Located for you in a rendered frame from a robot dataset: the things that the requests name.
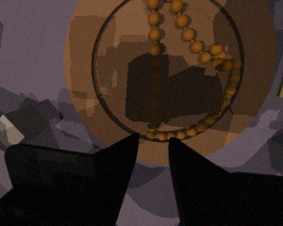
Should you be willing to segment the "brown round bead board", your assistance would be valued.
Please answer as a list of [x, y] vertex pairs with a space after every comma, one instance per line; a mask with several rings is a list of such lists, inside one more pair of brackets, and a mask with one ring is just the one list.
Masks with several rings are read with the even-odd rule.
[[[181, 0], [181, 14], [187, 15], [186, 29], [194, 31], [193, 41], [203, 43], [202, 53], [219, 42], [225, 60], [239, 59], [235, 71], [240, 80], [233, 84], [236, 93], [228, 96], [223, 113], [207, 124], [205, 131], [179, 139], [201, 155], [208, 156], [235, 139], [256, 117], [275, 75], [275, 27], [264, 0]], [[137, 161], [148, 164], [169, 163], [169, 141], [150, 139], [146, 133], [154, 99], [150, 62], [155, 59], [150, 47], [155, 43], [149, 33], [149, 15], [154, 11], [148, 0], [80, 0], [68, 26], [64, 45], [64, 74], [75, 110], [106, 146], [140, 133]], [[192, 41], [183, 40], [185, 28], [176, 25], [179, 17], [172, 3], [159, 0], [161, 32], [157, 56], [160, 81], [158, 126], [168, 134], [190, 127], [212, 115], [234, 71], [215, 71], [202, 63], [201, 54], [191, 50]], [[212, 115], [213, 116], [213, 115]]]

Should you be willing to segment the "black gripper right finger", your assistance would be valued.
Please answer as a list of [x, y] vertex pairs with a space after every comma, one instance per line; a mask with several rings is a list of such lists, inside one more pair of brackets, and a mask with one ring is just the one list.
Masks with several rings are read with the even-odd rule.
[[181, 226], [236, 226], [247, 203], [283, 205], [283, 175], [228, 172], [176, 137], [168, 150]]

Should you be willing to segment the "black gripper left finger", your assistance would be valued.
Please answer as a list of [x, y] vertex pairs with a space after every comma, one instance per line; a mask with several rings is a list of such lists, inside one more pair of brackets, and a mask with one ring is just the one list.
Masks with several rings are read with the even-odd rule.
[[87, 226], [115, 226], [136, 163], [140, 133], [96, 153], [33, 144], [9, 146], [4, 153], [12, 186], [34, 186], [79, 196]]

